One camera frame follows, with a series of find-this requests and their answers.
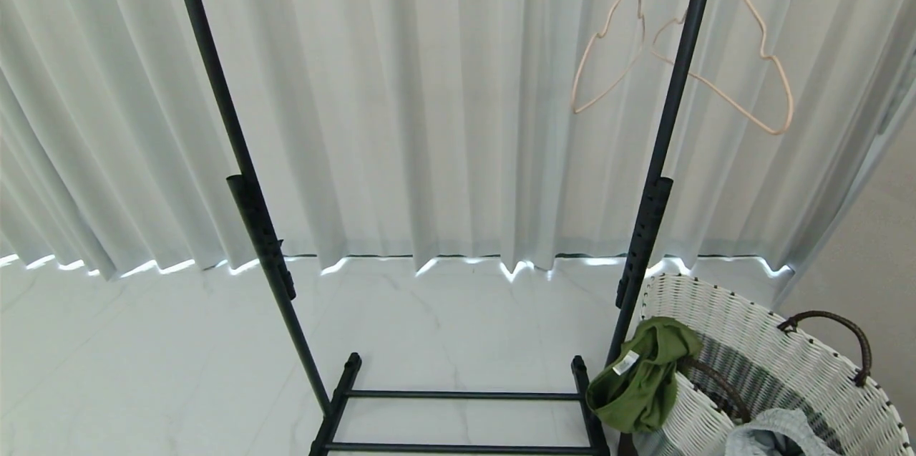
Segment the curtain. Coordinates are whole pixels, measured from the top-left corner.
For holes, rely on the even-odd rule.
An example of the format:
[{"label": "curtain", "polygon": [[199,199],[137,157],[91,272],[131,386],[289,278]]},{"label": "curtain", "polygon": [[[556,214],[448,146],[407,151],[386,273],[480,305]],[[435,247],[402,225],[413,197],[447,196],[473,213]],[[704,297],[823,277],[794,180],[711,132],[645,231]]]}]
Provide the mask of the curtain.
[{"label": "curtain", "polygon": [[[510,268],[625,253],[671,68],[644,49],[621,85],[570,114],[612,1],[204,0],[284,253],[323,266],[412,254],[418,267],[500,254]],[[912,38],[893,26],[913,0],[753,2],[795,123],[769,136],[691,81],[656,256],[791,260],[827,228],[815,212],[874,137],[881,114],[864,101],[900,80],[874,76],[887,46]],[[643,0],[647,43],[686,3]],[[595,45],[582,97],[638,54],[635,10],[624,0]],[[0,0],[0,15],[0,255],[55,254],[104,276],[254,257],[182,0]],[[658,48],[673,58],[678,36]],[[710,0],[693,71],[778,126],[785,96],[758,44],[740,0]]]}]

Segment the green cloth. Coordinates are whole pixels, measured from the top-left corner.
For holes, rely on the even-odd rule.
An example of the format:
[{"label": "green cloth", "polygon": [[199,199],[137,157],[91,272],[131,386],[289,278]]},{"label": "green cloth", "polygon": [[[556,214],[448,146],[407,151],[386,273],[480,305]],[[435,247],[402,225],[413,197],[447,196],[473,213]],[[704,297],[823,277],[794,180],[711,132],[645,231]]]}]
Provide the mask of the green cloth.
[{"label": "green cloth", "polygon": [[[660,429],[677,400],[678,359],[696,356],[701,348],[696,333],[675,319],[654,316],[642,321],[623,344],[618,360],[589,383],[589,408],[622,433]],[[614,366],[630,351],[639,359],[623,375],[616,374]]]}]

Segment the tile floor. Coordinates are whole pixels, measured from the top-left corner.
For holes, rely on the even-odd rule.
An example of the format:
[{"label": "tile floor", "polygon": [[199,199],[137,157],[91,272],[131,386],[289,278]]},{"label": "tile floor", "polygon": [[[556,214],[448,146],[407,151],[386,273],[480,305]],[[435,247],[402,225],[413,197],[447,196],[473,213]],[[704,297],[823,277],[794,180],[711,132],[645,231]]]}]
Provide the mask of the tile floor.
[{"label": "tile floor", "polygon": [[[672,261],[662,264],[677,271]],[[333,388],[351,351],[357,387],[575,391],[596,375],[615,323],[619,261],[559,260],[545,273],[440,260],[354,259],[318,276],[291,261],[294,304]],[[694,268],[766,303],[789,276],[756,261]],[[321,423],[259,267],[114,282],[55,263],[0,270],[3,456],[306,454]],[[585,445],[576,403],[348,404],[339,442]]]}]

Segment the clothes rack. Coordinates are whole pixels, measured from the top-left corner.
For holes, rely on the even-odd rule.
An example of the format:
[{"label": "clothes rack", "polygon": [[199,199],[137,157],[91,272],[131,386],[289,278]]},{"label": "clothes rack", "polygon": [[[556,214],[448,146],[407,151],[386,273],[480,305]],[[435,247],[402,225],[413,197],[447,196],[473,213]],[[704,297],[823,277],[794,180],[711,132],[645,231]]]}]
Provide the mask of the clothes rack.
[{"label": "clothes rack", "polygon": [[[311,443],[310,456],[324,456],[330,452],[409,452],[409,453],[444,453],[444,454],[550,454],[550,455],[594,455],[609,456],[608,443],[605,433],[598,418],[592,414],[585,401],[585,389],[588,387],[588,374],[585,362],[581,356],[572,359],[572,376],[575,380],[575,393],[537,393],[537,392],[463,392],[463,391],[403,391],[403,390],[359,390],[354,389],[356,375],[362,366],[359,354],[353,352],[343,366],[343,374],[328,397],[327,390],[318,373],[318,365],[308,348],[305,334],[298,322],[292,300],[296,297],[296,290],[292,275],[286,266],[281,251],[282,240],[278,240],[277,232],[271,220],[271,215],[266,205],[264,194],[255,172],[255,165],[245,143],[245,133],[239,123],[238,114],[233,106],[232,94],[226,82],[223,67],[220,64],[219,54],[210,32],[209,21],[203,6],[203,0],[184,0],[187,15],[194,31],[200,57],[210,80],[220,116],[223,119],[233,154],[238,162],[239,175],[231,175],[226,179],[232,192],[235,204],[242,215],[245,229],[248,232],[265,279],[271,287],[274,299],[292,343],[305,370],[308,383],[323,413],[323,421],[318,428],[314,442]],[[655,147],[652,152],[650,169],[648,169],[642,201],[639,205],[637,222],[633,237],[630,242],[624,276],[618,284],[618,300],[620,307],[618,325],[616,325],[614,338],[608,354],[608,361],[619,354],[620,343],[627,333],[635,298],[639,293],[645,268],[648,266],[655,237],[658,235],[658,226],[664,214],[668,195],[671,194],[673,181],[661,177],[664,166],[668,143],[671,141],[677,109],[683,96],[683,88],[690,67],[693,48],[700,29],[703,9],[706,0],[690,0],[687,17],[684,21],[681,43],[678,46],[675,67],[671,75],[668,96],[662,110],[661,123],[658,128]],[[334,436],[340,426],[341,418],[350,399],[430,399],[430,400],[512,400],[512,401],[572,401],[578,402],[585,423],[585,432],[588,437],[588,446],[511,446],[511,445],[457,445],[457,444],[407,444],[407,443],[354,443],[335,442]]]}]

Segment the sheer curtain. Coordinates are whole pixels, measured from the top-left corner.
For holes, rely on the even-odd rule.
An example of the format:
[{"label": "sheer curtain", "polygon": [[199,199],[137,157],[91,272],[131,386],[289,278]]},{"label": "sheer curtain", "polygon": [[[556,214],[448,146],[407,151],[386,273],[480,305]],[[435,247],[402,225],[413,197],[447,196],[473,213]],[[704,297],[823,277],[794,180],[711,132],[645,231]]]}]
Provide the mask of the sheer curtain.
[{"label": "sheer curtain", "polygon": [[[500,254],[510,268],[624,253],[671,68],[644,52],[570,114],[579,57],[612,1],[204,0],[285,253],[323,266],[412,254],[418,267]],[[648,38],[686,2],[644,0]],[[658,255],[790,261],[827,228],[829,196],[847,191],[835,184],[870,146],[882,111],[864,104],[900,84],[887,51],[912,41],[894,25],[914,0],[754,2],[795,123],[766,135],[690,83]],[[254,258],[181,0],[0,0],[0,22],[0,255],[53,253],[105,276]],[[673,54],[678,35],[660,48]],[[624,0],[582,96],[638,40]],[[758,42],[740,0],[710,0],[693,70],[779,125],[785,97]]]}]

